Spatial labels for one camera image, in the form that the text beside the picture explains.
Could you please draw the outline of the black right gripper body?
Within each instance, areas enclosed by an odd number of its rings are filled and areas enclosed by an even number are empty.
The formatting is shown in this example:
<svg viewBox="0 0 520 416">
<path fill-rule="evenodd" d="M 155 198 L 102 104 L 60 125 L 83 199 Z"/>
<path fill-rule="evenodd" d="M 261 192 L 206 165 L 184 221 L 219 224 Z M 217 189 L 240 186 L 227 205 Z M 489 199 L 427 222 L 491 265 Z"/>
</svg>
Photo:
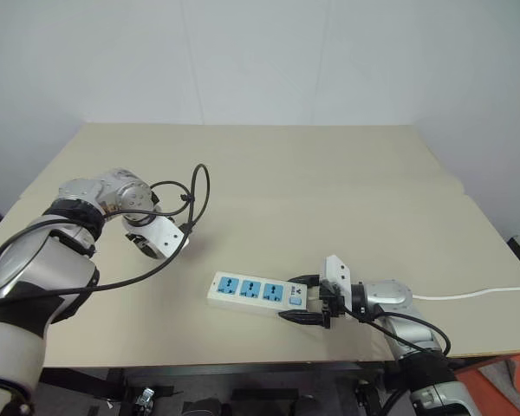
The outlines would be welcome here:
<svg viewBox="0 0 520 416">
<path fill-rule="evenodd" d="M 333 318 L 339 318 L 347 314 L 345 298 L 341 288 L 327 279 L 320 280 L 318 288 L 319 300 L 322 302 L 321 326 L 325 329 L 330 329 Z"/>
</svg>

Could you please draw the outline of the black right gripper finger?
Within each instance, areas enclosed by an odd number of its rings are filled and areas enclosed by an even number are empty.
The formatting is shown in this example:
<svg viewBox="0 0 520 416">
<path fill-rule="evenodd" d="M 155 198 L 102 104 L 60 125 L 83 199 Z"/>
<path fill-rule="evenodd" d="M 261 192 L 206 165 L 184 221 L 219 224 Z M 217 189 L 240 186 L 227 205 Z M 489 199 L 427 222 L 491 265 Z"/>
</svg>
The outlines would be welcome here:
<svg viewBox="0 0 520 416">
<path fill-rule="evenodd" d="M 304 326 L 329 326 L 329 315 L 323 312 L 310 312 L 307 310 L 291 309 L 282 311 L 279 316 L 286 321 Z"/>
<path fill-rule="evenodd" d="M 290 283 L 303 284 L 309 289 L 320 285 L 320 276 L 317 274 L 301 275 L 289 279 Z"/>
</svg>

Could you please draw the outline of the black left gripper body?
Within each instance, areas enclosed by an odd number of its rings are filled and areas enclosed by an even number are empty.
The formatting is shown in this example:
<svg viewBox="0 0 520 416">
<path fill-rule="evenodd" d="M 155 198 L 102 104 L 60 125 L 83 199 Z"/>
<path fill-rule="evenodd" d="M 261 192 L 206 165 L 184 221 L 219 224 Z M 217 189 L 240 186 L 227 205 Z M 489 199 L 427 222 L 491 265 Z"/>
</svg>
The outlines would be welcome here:
<svg viewBox="0 0 520 416">
<path fill-rule="evenodd" d="M 132 242 L 143 254 L 148 257 L 157 257 L 159 254 L 154 246 L 141 235 L 127 233 L 125 237 Z"/>
</svg>

